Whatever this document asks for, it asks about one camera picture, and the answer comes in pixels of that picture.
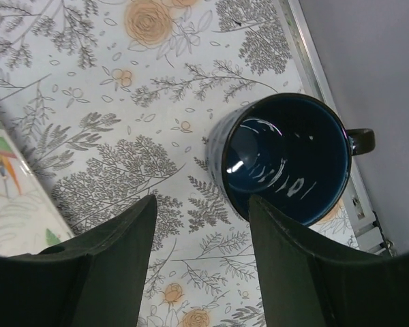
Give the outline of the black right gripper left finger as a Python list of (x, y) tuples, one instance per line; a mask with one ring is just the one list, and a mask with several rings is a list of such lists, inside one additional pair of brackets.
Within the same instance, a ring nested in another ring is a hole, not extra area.
[(0, 256), (0, 326), (135, 326), (157, 200), (38, 254)]

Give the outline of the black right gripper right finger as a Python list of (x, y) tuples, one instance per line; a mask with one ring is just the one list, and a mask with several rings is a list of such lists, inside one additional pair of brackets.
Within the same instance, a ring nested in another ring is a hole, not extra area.
[(249, 224), (267, 326), (409, 326), (409, 253), (347, 247), (258, 196)]

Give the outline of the leaf-patterned white tray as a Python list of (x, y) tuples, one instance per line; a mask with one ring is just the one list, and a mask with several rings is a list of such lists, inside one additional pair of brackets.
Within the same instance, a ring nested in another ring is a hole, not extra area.
[(73, 237), (0, 121), (0, 256), (36, 254)]

